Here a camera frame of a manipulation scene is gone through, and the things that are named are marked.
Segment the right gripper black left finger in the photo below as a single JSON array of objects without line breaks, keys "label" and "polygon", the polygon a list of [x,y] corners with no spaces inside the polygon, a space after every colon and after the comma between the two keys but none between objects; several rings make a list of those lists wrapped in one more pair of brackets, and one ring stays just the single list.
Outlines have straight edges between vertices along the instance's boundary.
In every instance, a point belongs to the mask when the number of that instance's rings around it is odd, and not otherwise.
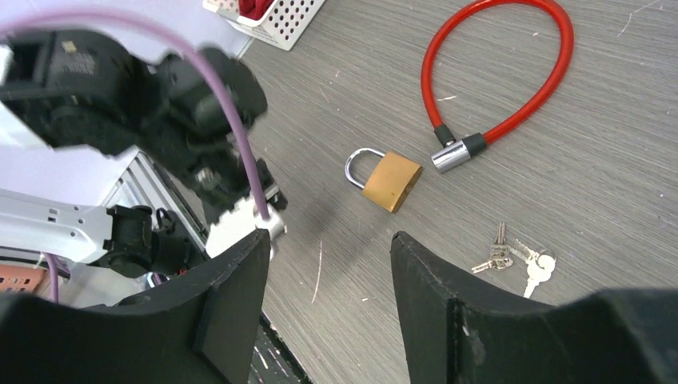
[{"label": "right gripper black left finger", "polygon": [[269,272],[267,230],[116,306],[1,296],[4,383],[245,383]]}]

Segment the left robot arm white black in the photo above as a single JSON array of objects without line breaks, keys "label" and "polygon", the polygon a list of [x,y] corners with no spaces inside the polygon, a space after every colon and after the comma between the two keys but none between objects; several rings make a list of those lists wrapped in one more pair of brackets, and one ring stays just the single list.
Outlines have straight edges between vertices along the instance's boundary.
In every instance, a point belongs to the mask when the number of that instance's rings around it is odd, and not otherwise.
[{"label": "left robot arm white black", "polygon": [[169,55],[151,65],[89,30],[39,30],[7,41],[1,102],[54,149],[89,146],[117,156],[148,154],[218,216],[205,250],[191,244],[177,213],[148,206],[83,206],[1,192],[1,244],[56,254],[127,278],[180,274],[263,229],[286,232],[287,201],[261,159],[270,217],[261,216],[233,150],[235,130],[197,69]]}]

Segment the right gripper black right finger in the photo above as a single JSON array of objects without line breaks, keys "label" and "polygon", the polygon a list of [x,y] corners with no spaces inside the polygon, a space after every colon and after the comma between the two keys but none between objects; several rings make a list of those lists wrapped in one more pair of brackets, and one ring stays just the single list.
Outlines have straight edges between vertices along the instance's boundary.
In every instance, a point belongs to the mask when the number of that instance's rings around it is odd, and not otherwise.
[{"label": "right gripper black right finger", "polygon": [[677,292],[606,289],[561,306],[502,290],[393,236],[413,383],[674,383]]}]

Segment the brass padlock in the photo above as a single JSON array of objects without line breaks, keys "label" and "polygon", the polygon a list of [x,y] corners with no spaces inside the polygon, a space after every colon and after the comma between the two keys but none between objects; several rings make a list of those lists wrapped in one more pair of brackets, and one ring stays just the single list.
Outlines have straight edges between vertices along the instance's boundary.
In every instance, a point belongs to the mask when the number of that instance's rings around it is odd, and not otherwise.
[{"label": "brass padlock", "polygon": [[[367,153],[378,156],[380,161],[363,183],[353,176],[351,165],[359,155]],[[346,179],[360,189],[368,200],[392,214],[401,208],[423,170],[421,165],[395,152],[371,147],[355,150],[345,162]]]}]

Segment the small silver key bunch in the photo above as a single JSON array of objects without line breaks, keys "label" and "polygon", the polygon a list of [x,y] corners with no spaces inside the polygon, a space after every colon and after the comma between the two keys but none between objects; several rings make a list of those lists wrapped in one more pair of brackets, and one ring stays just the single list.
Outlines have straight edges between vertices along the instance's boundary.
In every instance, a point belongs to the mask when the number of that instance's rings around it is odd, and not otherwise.
[{"label": "small silver key bunch", "polygon": [[548,250],[532,250],[517,239],[512,243],[508,242],[505,231],[505,223],[499,222],[496,238],[489,247],[488,260],[474,266],[471,273],[479,274],[485,270],[502,271],[512,266],[517,258],[526,265],[527,282],[523,297],[531,298],[534,290],[552,277],[552,273],[556,269],[556,257]]}]

